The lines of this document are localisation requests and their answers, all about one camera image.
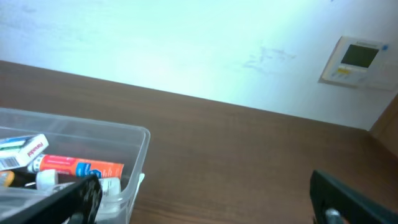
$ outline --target white cap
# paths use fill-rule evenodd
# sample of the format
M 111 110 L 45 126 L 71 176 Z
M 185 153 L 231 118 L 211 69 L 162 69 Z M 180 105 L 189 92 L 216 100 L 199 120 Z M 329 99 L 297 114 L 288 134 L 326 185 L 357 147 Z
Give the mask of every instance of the white cap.
M 55 169 L 43 170 L 36 175 L 36 189 L 47 190 L 58 184 L 58 174 Z

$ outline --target brown wooden surface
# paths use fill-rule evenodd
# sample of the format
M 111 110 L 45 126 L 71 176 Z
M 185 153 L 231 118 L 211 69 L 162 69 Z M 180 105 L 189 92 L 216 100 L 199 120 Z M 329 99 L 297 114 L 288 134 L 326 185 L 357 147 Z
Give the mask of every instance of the brown wooden surface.
M 147 127 L 131 223 L 312 223 L 314 169 L 398 208 L 398 161 L 366 131 L 6 62 L 0 96 L 6 108 Z
M 398 96 L 391 101 L 370 132 L 398 156 Z

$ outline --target clear plastic container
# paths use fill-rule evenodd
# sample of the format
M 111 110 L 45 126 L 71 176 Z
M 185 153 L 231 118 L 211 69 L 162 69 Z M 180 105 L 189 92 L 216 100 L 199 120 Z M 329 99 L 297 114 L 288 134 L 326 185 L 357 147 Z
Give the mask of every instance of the clear plastic container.
M 98 223 L 129 223 L 143 178 L 149 131 L 139 126 L 0 108 L 0 138 L 39 133 L 49 141 L 45 154 L 124 164 L 121 193 L 101 202 L 120 210 L 101 214 Z

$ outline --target tube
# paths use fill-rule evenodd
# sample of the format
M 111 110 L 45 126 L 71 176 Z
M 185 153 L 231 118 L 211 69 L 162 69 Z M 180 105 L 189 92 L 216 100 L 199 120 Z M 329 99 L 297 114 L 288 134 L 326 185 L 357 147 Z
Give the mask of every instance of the tube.
M 47 169 L 55 169 L 60 174 L 85 177 L 95 174 L 98 178 L 121 178 L 124 164 L 113 162 L 95 161 L 65 156 L 41 154 L 27 167 L 29 172 L 39 172 Z

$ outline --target white panel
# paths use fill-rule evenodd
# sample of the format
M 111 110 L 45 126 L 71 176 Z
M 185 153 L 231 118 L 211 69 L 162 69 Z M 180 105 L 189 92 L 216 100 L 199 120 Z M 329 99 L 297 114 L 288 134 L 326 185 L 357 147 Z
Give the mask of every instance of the white panel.
M 397 55 L 395 0 L 13 0 L 0 59 L 369 129 L 395 92 L 318 83 L 342 35 Z

